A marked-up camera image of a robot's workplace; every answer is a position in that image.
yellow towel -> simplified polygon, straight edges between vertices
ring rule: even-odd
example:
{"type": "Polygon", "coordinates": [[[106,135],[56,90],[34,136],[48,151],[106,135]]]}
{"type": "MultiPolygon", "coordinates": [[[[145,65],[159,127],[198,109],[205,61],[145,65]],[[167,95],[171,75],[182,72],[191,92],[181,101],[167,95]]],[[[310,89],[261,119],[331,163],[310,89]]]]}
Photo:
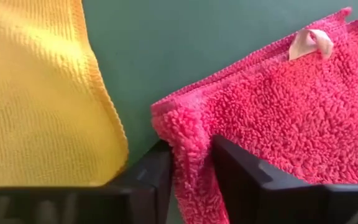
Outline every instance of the yellow towel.
{"type": "Polygon", "coordinates": [[[126,159],[81,0],[0,0],[0,186],[101,185],[126,159]]]}

